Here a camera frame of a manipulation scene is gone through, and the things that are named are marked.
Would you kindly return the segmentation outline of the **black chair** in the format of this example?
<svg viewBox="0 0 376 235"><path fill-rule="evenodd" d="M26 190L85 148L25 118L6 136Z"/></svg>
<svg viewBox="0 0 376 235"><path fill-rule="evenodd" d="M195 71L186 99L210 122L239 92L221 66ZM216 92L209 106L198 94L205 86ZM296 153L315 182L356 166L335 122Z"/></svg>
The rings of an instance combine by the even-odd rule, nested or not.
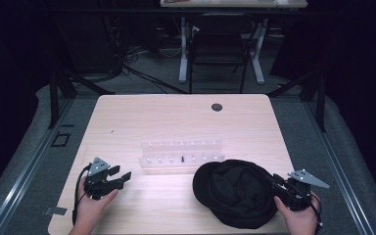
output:
<svg viewBox="0 0 376 235"><path fill-rule="evenodd" d="M197 30L188 49L188 87L193 91L193 67L243 68L239 93L243 92L253 38L258 26L248 14L201 14L191 19Z"/></svg>

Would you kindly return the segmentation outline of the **clear acrylic rack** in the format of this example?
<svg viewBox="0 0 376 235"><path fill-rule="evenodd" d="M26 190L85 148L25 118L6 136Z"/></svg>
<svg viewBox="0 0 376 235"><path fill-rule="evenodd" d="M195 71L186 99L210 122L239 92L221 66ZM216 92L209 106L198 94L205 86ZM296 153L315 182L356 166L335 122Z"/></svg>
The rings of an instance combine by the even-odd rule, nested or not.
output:
<svg viewBox="0 0 376 235"><path fill-rule="evenodd" d="M225 160L222 142L217 140L144 142L141 148L139 163L145 168L197 166Z"/></svg>

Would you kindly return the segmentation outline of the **black cap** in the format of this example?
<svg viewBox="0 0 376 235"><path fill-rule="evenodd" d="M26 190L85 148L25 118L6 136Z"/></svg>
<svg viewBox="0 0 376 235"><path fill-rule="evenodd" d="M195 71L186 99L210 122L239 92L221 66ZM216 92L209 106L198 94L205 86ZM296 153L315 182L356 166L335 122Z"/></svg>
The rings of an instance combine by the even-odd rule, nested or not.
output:
<svg viewBox="0 0 376 235"><path fill-rule="evenodd" d="M277 213L271 175L251 162L203 164L194 174L192 188L196 199L231 227L258 229Z"/></svg>

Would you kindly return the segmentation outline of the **grey tape strip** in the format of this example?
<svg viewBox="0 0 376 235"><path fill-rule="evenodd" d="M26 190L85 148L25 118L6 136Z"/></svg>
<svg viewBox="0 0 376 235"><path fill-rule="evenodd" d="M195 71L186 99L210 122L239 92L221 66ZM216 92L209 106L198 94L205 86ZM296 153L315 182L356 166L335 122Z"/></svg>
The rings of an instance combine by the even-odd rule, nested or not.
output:
<svg viewBox="0 0 376 235"><path fill-rule="evenodd" d="M47 208L44 213L46 215L65 215L67 212L67 209L65 208L59 208L59 207L50 207L50 208Z"/></svg>

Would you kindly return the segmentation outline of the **person's left hand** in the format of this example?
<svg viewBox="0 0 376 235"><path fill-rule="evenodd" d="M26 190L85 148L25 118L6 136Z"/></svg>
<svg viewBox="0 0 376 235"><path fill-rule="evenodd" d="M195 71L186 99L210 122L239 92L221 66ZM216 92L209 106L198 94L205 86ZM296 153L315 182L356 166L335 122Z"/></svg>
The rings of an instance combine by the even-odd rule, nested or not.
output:
<svg viewBox="0 0 376 235"><path fill-rule="evenodd" d="M88 227L93 231L101 220L105 208L117 196L118 189L113 190L100 200L93 200L85 194L84 182L85 178L82 177L78 187L79 203L76 210L76 221L73 227Z"/></svg>

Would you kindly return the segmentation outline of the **black metal stand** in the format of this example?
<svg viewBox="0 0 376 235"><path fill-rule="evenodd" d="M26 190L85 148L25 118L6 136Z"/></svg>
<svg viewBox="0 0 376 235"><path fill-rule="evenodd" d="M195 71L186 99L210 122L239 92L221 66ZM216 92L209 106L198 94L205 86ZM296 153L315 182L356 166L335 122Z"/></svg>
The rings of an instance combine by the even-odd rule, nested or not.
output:
<svg viewBox="0 0 376 235"><path fill-rule="evenodd" d="M42 43L53 70L49 83L51 105L50 128L53 128L60 119L59 92L62 92L68 100L76 97L77 91L72 84L74 81L84 85L92 91L95 91L99 95L113 95L113 92L96 85L71 70L68 70L61 62L54 36L45 36L42 39Z"/></svg>
<svg viewBox="0 0 376 235"><path fill-rule="evenodd" d="M316 98L315 120L324 131L325 77L323 56L326 44L327 23L316 20L296 20L286 36L270 71L271 75L288 79L288 82L268 93L276 97L295 86L301 86L299 95L303 102Z"/></svg>

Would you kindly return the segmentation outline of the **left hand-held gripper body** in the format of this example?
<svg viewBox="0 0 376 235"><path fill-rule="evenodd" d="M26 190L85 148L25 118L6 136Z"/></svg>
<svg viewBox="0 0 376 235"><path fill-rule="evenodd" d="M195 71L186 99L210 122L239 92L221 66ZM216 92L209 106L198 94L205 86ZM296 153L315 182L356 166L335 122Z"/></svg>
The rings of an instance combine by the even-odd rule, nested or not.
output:
<svg viewBox="0 0 376 235"><path fill-rule="evenodd" d="M104 160L96 157L90 165L87 177L84 183L85 193L94 200L100 200L107 196L113 190L121 190L124 183L117 179L109 180L108 171L112 166Z"/></svg>

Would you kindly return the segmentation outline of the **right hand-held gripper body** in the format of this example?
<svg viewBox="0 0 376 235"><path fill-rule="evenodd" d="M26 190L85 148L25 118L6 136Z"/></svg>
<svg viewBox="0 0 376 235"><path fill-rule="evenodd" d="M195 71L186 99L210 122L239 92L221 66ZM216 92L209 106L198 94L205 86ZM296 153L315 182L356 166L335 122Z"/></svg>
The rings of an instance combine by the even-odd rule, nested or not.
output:
<svg viewBox="0 0 376 235"><path fill-rule="evenodd" d="M284 204L294 212L303 211L310 206L312 186L330 188L329 184L305 169L289 172L288 176L283 183L286 190Z"/></svg>

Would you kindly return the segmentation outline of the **person's right hand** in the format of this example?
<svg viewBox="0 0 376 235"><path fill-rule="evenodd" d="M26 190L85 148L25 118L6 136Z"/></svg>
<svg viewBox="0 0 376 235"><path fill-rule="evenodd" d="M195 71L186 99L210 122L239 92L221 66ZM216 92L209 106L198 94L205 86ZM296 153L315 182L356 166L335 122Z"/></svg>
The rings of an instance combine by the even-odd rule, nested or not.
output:
<svg viewBox="0 0 376 235"><path fill-rule="evenodd" d="M316 234L318 226L317 214L320 212L320 200L316 194L311 194L311 203L313 204L314 209L307 208L304 211L291 211L277 196L274 196L273 200L277 209L283 215L286 226L291 235Z"/></svg>

